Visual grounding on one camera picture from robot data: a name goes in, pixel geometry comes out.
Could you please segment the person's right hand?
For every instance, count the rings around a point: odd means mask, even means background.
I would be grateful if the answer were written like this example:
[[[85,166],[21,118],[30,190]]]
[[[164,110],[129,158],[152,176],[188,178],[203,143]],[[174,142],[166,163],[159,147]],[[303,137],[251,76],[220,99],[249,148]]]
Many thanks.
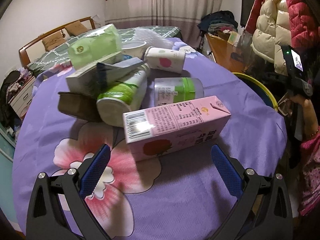
[[[290,100],[302,107],[305,136],[308,139],[314,138],[319,133],[319,124],[311,100],[306,99],[301,95],[291,96]]]

